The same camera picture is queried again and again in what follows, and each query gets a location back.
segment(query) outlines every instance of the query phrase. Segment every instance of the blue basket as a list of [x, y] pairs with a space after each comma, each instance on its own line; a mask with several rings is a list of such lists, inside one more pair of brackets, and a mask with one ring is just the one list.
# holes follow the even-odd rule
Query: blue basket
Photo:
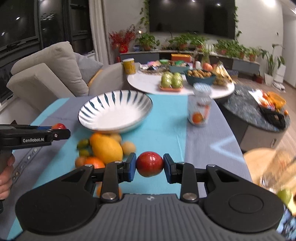
[[179, 66], [173, 66], [173, 65], [169, 65], [168, 66], [169, 70], [171, 73], [180, 73], [180, 74], [184, 74], [185, 71], [190, 69], [190, 66], [186, 66], [186, 67], [179, 67]]
[[213, 73], [212, 73], [211, 77], [207, 77], [204, 79], [199, 78], [199, 77], [194, 77], [194, 76], [188, 76], [187, 71], [184, 71], [184, 74], [186, 76], [186, 80], [187, 80], [188, 84], [190, 84], [191, 86], [193, 86], [195, 83], [204, 83], [207, 85], [213, 85], [213, 83], [216, 79], [216, 75], [214, 75]]

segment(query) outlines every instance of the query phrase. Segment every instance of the throw pillow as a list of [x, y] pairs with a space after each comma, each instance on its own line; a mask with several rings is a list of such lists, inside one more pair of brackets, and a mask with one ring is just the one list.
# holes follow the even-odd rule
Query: throw pillow
[[11, 73], [15, 75], [41, 63], [45, 63], [75, 96], [88, 95], [89, 88], [82, 80], [74, 51], [69, 42], [53, 44], [20, 59], [13, 65]]
[[81, 54], [74, 54], [82, 79], [88, 84], [91, 78], [103, 67], [103, 64]]

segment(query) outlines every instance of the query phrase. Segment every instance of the finger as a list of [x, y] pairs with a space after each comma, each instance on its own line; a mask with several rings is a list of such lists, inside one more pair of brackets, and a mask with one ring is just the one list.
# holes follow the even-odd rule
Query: finger
[[10, 167], [14, 164], [14, 162], [15, 162], [15, 157], [13, 154], [11, 154], [11, 157], [7, 161], [7, 165]]
[[12, 180], [10, 179], [7, 183], [0, 186], [0, 195], [2, 195], [3, 192], [10, 190], [11, 185], [12, 185]]
[[4, 171], [0, 174], [0, 187], [1, 185], [11, 180], [12, 173], [13, 173], [13, 166], [5, 167]]
[[7, 191], [5, 191], [5, 192], [3, 192], [3, 193], [1, 193], [0, 194], [0, 200], [4, 200], [4, 199], [8, 198], [9, 193], [10, 193], [10, 189], [7, 190]]

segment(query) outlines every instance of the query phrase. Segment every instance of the gray stripe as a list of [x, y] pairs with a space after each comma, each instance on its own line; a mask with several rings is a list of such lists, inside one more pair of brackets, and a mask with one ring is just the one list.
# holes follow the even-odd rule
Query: gray stripe
[[[194, 96], [189, 96], [188, 101], [194, 101]], [[206, 126], [196, 127], [187, 123], [185, 160], [195, 168], [216, 164], [252, 181], [239, 145], [215, 101], [212, 102], [209, 122]], [[203, 183], [199, 183], [198, 187], [200, 197], [205, 197]]]
[[[81, 106], [92, 97], [79, 97], [69, 99], [63, 106], [50, 115], [41, 126], [52, 126], [63, 123], [72, 133], [80, 126], [77, 121], [78, 111]], [[15, 220], [15, 204], [17, 200], [27, 191], [31, 190], [39, 176], [48, 166], [50, 161], [60, 151], [67, 140], [54, 141], [50, 147], [41, 147], [34, 152], [32, 149], [16, 150], [14, 184], [9, 197], [3, 202], [4, 211], [0, 214], [0, 238], [6, 239]]]

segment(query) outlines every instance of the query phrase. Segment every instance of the yellow canister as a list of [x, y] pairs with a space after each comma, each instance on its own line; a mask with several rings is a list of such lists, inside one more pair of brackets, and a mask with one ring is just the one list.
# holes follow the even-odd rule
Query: yellow canister
[[134, 58], [127, 58], [127, 59], [124, 59], [122, 62], [123, 62], [126, 74], [135, 74], [136, 73]]

